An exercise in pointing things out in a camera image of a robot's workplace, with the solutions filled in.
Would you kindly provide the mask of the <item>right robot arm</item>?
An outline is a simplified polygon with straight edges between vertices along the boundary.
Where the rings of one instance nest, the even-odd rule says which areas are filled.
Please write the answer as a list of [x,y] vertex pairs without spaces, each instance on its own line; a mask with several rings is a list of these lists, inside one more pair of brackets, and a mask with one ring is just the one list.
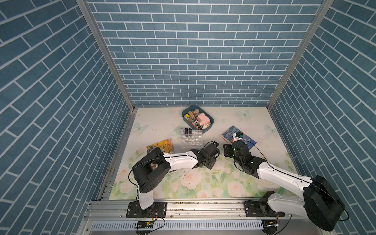
[[330,182],[322,176],[301,176],[270,164],[265,158],[253,156],[244,141],[224,144],[224,156],[232,158],[243,171],[255,178],[272,182],[292,193],[283,196],[268,191],[259,204],[274,212],[287,212],[308,218],[322,230],[331,232],[346,211],[343,201]]

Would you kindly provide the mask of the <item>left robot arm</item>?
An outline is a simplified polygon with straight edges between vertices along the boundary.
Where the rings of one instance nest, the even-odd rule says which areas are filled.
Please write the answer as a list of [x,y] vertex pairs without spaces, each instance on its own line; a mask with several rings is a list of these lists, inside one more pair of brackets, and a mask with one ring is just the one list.
[[153,208],[153,190],[168,173],[179,169],[206,167],[212,169],[220,154],[218,143],[208,142],[202,149],[185,153],[163,153],[159,148],[151,150],[131,169],[137,187],[136,202],[142,212]]

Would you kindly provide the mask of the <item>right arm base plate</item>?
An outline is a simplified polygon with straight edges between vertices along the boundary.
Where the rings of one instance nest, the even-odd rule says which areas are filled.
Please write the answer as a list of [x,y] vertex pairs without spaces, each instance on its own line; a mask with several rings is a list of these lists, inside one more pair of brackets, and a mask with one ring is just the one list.
[[244,210],[246,217],[285,217],[285,213],[272,210],[267,203],[248,200],[244,202]]

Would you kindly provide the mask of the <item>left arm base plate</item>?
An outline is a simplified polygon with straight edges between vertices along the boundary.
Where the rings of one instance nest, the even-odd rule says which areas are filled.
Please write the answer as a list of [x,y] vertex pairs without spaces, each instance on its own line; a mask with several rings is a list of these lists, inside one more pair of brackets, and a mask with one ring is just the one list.
[[165,218],[167,212],[167,202],[154,202],[147,209],[141,209],[138,201],[129,203],[126,211],[126,218]]

